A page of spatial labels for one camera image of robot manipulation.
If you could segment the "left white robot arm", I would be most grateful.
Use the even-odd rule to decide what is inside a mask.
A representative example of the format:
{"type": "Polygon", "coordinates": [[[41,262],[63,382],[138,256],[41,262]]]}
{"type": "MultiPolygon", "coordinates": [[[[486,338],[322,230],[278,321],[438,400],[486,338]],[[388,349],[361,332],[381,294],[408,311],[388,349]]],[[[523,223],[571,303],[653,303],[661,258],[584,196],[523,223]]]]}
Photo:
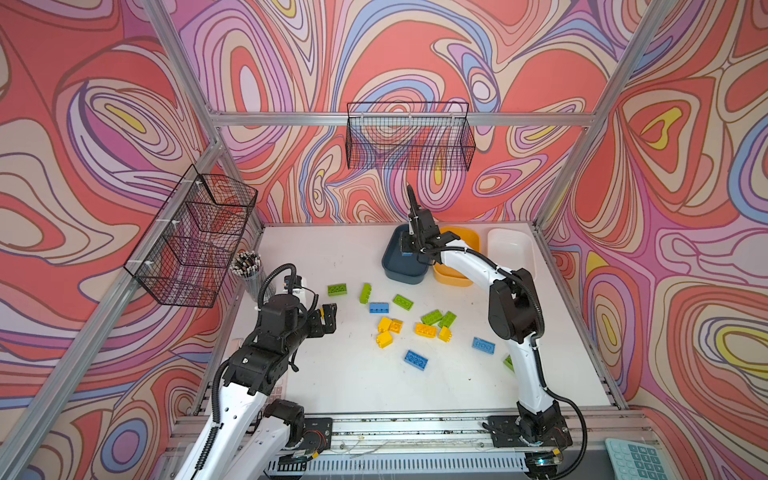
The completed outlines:
{"type": "Polygon", "coordinates": [[[180,479],[257,479],[280,452],[301,444],[301,405],[270,398],[278,381],[298,369],[307,339],[336,330],[336,304],[321,304],[297,268],[285,263],[264,280],[257,322],[242,345],[217,368],[210,416],[178,470],[180,479]]]}

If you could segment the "blue lego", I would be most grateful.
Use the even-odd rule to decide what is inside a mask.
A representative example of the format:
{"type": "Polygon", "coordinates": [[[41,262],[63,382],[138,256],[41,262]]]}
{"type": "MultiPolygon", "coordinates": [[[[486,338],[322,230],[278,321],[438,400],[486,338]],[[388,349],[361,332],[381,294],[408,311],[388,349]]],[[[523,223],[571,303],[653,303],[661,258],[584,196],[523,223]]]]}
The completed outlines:
{"type": "Polygon", "coordinates": [[[474,337],[472,340],[472,348],[489,355],[495,354],[496,345],[493,342],[474,337]]]}
{"type": "Polygon", "coordinates": [[[390,311],[388,302],[371,302],[368,308],[371,314],[388,314],[390,311]]]}
{"type": "Polygon", "coordinates": [[[426,369],[426,367],[427,367],[427,364],[428,364],[428,359],[426,357],[424,357],[424,356],[422,356],[420,354],[417,354],[416,352],[414,352],[412,350],[408,350],[406,352],[406,354],[404,356],[404,361],[408,365],[410,365],[410,366],[412,366],[412,367],[414,367],[414,368],[416,368],[416,369],[418,369],[420,371],[424,371],[426,369]]]}

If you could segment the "blue lego bottom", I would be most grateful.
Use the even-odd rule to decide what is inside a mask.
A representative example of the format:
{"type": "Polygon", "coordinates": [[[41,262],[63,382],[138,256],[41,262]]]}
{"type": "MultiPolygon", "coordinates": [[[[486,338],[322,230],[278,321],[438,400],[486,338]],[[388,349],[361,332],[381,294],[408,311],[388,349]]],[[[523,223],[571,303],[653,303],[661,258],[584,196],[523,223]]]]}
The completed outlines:
{"type": "Polygon", "coordinates": [[[416,369],[418,369],[420,371],[424,371],[426,369],[426,367],[427,367],[427,364],[428,364],[428,359],[426,357],[424,357],[424,356],[422,356],[420,354],[417,354],[416,352],[414,352],[412,350],[408,350],[406,352],[406,354],[404,356],[404,361],[408,365],[410,365],[410,366],[412,366],[412,367],[414,367],[414,368],[416,368],[416,369]]]}

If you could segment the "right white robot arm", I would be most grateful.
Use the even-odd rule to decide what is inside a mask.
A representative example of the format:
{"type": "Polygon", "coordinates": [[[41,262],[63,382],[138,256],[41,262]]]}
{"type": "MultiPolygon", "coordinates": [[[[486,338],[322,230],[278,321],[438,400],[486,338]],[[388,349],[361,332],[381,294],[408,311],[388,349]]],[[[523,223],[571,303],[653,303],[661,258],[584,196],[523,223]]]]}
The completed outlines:
{"type": "Polygon", "coordinates": [[[488,293],[488,323],[507,346],[518,381],[517,419],[511,427],[495,429],[491,434],[516,437],[530,446],[541,446],[552,439],[552,451],[526,459],[530,476],[563,479],[574,473],[586,456],[588,431],[586,419],[571,399],[555,393],[546,382],[539,340],[545,333],[543,310],[532,274],[524,269],[509,270],[479,251],[472,249],[453,232],[443,233],[432,212],[421,206],[412,186],[406,187],[409,202],[409,234],[403,250],[426,265],[446,265],[484,288],[488,293]],[[577,415],[581,442],[574,461],[558,471],[549,462],[573,444],[561,405],[569,405],[577,415]]]}

